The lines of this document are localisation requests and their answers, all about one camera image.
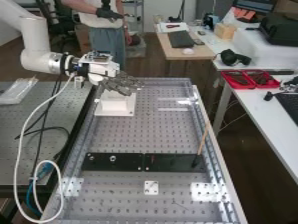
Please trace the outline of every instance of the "shirt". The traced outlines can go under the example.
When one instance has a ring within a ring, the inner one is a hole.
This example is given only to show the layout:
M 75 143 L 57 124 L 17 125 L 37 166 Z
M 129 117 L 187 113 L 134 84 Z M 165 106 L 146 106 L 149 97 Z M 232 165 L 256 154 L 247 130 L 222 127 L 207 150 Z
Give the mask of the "shirt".
M 95 8 L 101 8 L 101 0 L 85 0 L 85 3 L 93 5 Z M 110 0 L 110 10 L 118 12 L 115 7 L 115 0 Z M 122 19 L 117 19 L 114 22 L 110 22 L 105 18 L 98 18 L 97 15 L 78 12 L 81 23 L 89 27 L 94 28 L 119 28 L 123 25 Z

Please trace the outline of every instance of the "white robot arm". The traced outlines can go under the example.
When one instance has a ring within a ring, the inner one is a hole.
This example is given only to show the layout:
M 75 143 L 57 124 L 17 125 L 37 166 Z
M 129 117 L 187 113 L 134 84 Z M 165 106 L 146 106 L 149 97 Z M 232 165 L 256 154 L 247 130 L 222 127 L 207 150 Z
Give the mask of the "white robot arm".
M 75 73 L 93 85 L 101 82 L 109 91 L 130 96 L 141 84 L 119 71 L 109 54 L 91 51 L 75 58 L 66 53 L 50 52 L 46 20 L 29 13 L 13 0 L 0 0 L 0 5 L 0 19 L 22 34 L 21 65 L 26 70 L 67 76 Z

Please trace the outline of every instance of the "red tray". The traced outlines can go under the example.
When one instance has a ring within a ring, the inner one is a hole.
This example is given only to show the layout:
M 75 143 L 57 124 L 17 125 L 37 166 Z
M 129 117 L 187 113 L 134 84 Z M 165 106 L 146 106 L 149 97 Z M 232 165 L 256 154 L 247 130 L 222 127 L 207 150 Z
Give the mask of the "red tray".
M 222 71 L 220 75 L 234 89 L 254 89 L 255 83 L 242 71 Z
M 264 72 L 262 70 L 244 70 L 243 73 L 248 77 L 248 79 L 252 81 L 256 88 L 267 89 L 267 88 L 278 88 L 279 87 L 280 83 L 271 77 L 271 75 L 267 72 Z

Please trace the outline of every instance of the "perforated metal surface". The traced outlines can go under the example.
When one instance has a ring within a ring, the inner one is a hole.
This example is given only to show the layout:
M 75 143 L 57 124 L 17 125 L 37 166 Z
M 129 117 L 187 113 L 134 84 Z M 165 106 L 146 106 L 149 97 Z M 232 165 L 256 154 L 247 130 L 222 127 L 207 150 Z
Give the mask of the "perforated metal surface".
M 206 174 L 83 172 L 79 196 L 69 200 L 65 219 L 101 221 L 220 221 L 214 203 L 191 200 L 190 183 Z M 143 194 L 143 182 L 158 181 L 158 195 Z
M 143 81 L 134 117 L 93 117 L 95 105 L 90 108 L 63 173 L 83 182 L 55 223 L 236 223 L 210 137 L 202 154 L 206 173 L 81 172 L 86 152 L 196 152 L 204 121 L 188 80 Z M 158 195 L 143 194 L 146 180 L 158 181 Z M 194 183 L 200 191 L 190 190 Z M 58 206 L 53 194 L 43 218 Z
M 187 97 L 186 87 L 145 87 L 137 94 L 134 117 L 98 119 L 89 151 L 195 153 L 191 113 L 187 105 L 178 103 Z
M 5 90 L 12 83 L 0 83 L 0 90 Z M 18 140 L 14 137 L 20 134 L 22 124 L 35 106 L 50 97 L 53 82 L 38 82 L 26 97 L 17 105 L 0 106 L 0 185 L 12 185 L 13 168 L 17 154 Z M 73 84 L 57 98 L 47 115 L 46 127 L 61 126 L 69 131 L 74 125 L 78 112 L 85 102 L 90 85 L 82 89 L 74 89 Z M 45 107 L 37 112 L 31 121 L 42 113 Z M 62 131 L 49 130 L 43 132 L 39 160 L 51 159 L 65 143 L 66 135 Z M 21 162 L 18 168 L 18 184 L 27 184 L 35 155 L 38 137 L 31 134 L 23 138 Z

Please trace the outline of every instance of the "keyboard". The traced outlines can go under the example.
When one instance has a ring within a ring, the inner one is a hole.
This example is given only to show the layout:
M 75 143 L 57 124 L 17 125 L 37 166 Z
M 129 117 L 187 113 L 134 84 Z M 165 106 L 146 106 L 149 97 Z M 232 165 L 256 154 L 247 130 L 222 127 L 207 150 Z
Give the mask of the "keyboard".
M 292 121 L 298 125 L 298 94 L 276 94 L 275 95 L 280 105 L 283 106 Z
M 194 45 L 194 41 L 186 30 L 167 33 L 170 39 L 170 45 L 172 48 L 190 48 Z

